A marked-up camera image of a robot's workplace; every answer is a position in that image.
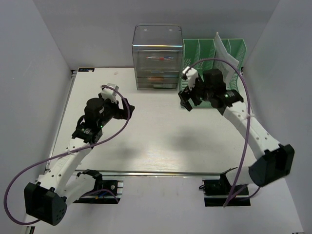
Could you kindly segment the clear drawer storage box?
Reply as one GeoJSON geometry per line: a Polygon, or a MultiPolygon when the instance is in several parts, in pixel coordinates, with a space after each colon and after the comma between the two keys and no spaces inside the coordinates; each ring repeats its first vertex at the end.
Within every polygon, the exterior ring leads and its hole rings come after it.
{"type": "Polygon", "coordinates": [[[137,89],[177,89],[178,78],[164,78],[165,75],[180,73],[183,57],[182,29],[176,24],[138,24],[132,41],[132,56],[137,89]],[[149,60],[146,57],[175,57],[172,61],[149,60]],[[162,77],[161,82],[151,82],[148,77],[162,77]]]}

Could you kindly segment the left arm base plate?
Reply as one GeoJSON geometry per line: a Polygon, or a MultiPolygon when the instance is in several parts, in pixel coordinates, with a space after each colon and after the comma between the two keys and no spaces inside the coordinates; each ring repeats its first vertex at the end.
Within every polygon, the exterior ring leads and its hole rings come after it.
{"type": "Polygon", "coordinates": [[[105,176],[101,185],[97,188],[84,192],[90,195],[81,196],[75,200],[75,204],[118,204],[123,192],[123,178],[105,176]]]}

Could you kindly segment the mesh document pouch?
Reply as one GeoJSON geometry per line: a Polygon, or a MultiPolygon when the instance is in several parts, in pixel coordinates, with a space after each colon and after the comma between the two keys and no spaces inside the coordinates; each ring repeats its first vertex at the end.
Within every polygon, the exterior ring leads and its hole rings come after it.
{"type": "MultiPolygon", "coordinates": [[[[229,64],[237,68],[239,65],[239,61],[235,59],[230,53],[227,52],[226,47],[223,44],[218,32],[216,32],[214,44],[215,44],[215,58],[225,60],[229,64]]],[[[214,68],[219,69],[222,72],[224,81],[227,84],[229,84],[235,73],[234,69],[227,63],[218,60],[214,61],[214,68]]]]}

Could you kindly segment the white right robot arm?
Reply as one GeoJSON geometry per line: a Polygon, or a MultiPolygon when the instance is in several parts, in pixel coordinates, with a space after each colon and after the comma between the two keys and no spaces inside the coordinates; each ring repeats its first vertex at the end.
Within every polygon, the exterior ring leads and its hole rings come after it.
{"type": "Polygon", "coordinates": [[[251,166],[243,166],[226,172],[220,182],[221,191],[232,194],[238,185],[255,184],[264,187],[287,176],[292,167],[294,148],[282,145],[272,137],[259,121],[248,113],[247,104],[237,90],[228,90],[222,72],[211,69],[199,75],[196,69],[183,70],[187,86],[178,93],[181,105],[188,111],[203,101],[211,103],[244,137],[256,159],[251,166]]]}

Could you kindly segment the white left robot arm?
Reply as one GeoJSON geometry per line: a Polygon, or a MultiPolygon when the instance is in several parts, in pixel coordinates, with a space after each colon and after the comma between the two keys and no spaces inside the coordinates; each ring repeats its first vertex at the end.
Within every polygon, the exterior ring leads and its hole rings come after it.
{"type": "Polygon", "coordinates": [[[82,195],[99,194],[102,176],[95,170],[82,172],[71,184],[68,180],[81,161],[91,152],[102,136],[102,128],[111,119],[129,120],[135,109],[127,99],[119,108],[115,99],[95,97],[86,102],[82,115],[66,148],[67,155],[58,158],[52,168],[37,183],[24,188],[26,213],[56,226],[65,216],[67,207],[82,195]]]}

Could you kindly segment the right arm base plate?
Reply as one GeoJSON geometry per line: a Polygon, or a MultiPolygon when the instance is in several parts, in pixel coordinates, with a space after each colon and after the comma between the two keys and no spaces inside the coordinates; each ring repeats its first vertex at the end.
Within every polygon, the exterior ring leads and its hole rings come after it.
{"type": "MultiPolygon", "coordinates": [[[[204,180],[203,184],[199,186],[199,190],[204,193],[204,204],[205,207],[222,207],[225,203],[230,188],[227,190],[225,185],[221,184],[220,179],[215,180],[204,180]]],[[[250,206],[249,190],[247,186],[238,185],[234,189],[234,194],[240,191],[231,199],[227,206],[230,207],[244,207],[250,206]]]]}

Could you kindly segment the red pen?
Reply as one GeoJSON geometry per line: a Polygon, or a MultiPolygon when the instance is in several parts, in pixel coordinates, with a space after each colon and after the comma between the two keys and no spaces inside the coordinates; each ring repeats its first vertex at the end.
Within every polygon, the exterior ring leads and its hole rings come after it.
{"type": "Polygon", "coordinates": [[[149,60],[158,60],[158,61],[165,60],[164,57],[146,57],[146,59],[149,59],[149,60]]]}

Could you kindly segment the blue highlighter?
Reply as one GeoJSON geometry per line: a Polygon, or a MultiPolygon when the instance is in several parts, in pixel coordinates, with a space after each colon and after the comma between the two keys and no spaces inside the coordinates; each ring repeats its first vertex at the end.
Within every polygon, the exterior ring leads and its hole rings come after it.
{"type": "Polygon", "coordinates": [[[178,75],[165,75],[164,78],[178,78],[178,75]]]}

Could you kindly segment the green cap highlighter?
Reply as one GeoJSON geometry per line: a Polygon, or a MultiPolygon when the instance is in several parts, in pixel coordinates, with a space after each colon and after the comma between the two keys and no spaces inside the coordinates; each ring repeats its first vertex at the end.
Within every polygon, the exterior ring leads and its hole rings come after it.
{"type": "Polygon", "coordinates": [[[163,88],[163,85],[162,84],[154,84],[153,88],[163,88]]]}

